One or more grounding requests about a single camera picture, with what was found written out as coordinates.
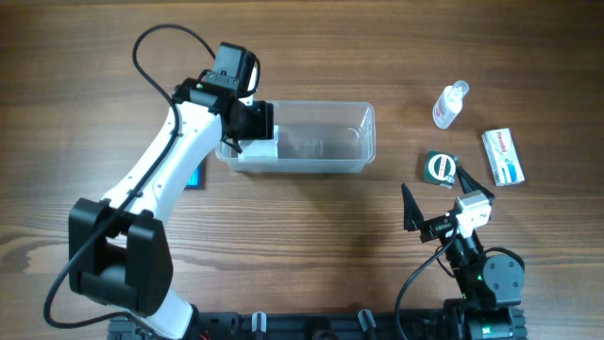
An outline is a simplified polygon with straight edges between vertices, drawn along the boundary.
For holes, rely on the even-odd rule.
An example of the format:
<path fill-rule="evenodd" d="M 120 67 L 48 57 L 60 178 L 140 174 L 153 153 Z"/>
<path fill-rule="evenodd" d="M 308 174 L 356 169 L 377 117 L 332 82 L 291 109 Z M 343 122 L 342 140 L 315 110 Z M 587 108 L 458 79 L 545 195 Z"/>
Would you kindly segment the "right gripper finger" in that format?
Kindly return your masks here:
<path fill-rule="evenodd" d="M 420 230 L 424 226 L 424 216 L 406 183 L 401 184 L 401 191 L 404 203 L 404 230 Z"/>
<path fill-rule="evenodd" d="M 465 194 L 481 191 L 488 199 L 495 199 L 495 195 L 491 191 L 473 179 L 461 166 L 457 168 L 456 174 Z"/>

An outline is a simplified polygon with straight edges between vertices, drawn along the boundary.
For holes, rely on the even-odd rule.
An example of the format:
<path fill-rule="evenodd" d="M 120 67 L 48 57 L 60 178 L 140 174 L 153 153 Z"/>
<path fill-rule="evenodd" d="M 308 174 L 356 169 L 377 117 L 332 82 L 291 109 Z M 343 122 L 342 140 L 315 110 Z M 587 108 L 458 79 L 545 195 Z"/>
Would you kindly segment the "white medicine box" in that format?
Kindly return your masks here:
<path fill-rule="evenodd" d="M 279 126 L 275 125 L 273 139 L 241 141 L 240 147 L 242 148 L 242 152 L 238 155 L 238 159 L 261 162 L 276 160 L 278 158 L 278 134 Z"/>

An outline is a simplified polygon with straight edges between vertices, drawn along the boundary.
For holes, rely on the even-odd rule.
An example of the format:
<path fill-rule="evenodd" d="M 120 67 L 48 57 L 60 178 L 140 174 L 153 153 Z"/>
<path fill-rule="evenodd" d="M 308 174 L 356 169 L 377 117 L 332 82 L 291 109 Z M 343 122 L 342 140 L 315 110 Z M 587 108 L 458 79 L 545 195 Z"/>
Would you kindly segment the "blue medicine box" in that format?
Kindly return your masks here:
<path fill-rule="evenodd" d="M 186 190 L 203 190 L 205 188 L 205 172 L 206 172 L 206 160 L 201 161 L 197 167 L 193 170 L 188 182 L 186 183 Z"/>

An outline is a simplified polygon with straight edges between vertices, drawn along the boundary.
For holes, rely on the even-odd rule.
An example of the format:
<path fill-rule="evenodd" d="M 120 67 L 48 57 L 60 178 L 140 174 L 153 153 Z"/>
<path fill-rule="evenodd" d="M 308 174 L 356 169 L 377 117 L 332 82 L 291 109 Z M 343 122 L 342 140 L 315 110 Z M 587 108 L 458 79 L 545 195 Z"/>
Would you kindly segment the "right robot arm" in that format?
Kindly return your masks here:
<path fill-rule="evenodd" d="M 495 195 L 459 168 L 457 177 L 463 195 L 453 208 L 426 219 L 411 189 L 401 185 L 404 230 L 420 233 L 420 241 L 437 240 L 440 246 L 405 280 L 394 303 L 394 331 L 398 339 L 419 336 L 419 314 L 401 308 L 402 300 L 416 279 L 441 257 L 448 261 L 447 275 L 459 286 L 461 297 L 444 303 L 436 322 L 448 339 L 520 339 L 526 335 L 521 304 L 526 264 L 505 247 L 483 246 L 477 229 L 491 220 Z"/>

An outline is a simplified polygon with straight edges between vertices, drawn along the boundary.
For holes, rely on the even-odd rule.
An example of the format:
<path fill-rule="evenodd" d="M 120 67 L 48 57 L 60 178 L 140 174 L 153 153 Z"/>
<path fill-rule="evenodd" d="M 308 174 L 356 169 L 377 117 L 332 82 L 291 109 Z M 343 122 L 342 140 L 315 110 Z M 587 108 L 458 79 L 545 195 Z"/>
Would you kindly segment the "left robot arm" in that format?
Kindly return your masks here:
<path fill-rule="evenodd" d="M 198 311 L 172 287 L 165 227 L 193 170 L 225 143 L 273 137 L 271 107 L 253 98 L 260 82 L 209 74 L 188 78 L 150 146 L 98 201 L 80 198 L 68 217 L 70 289 L 115 307 L 114 316 L 163 339 L 193 334 Z"/>

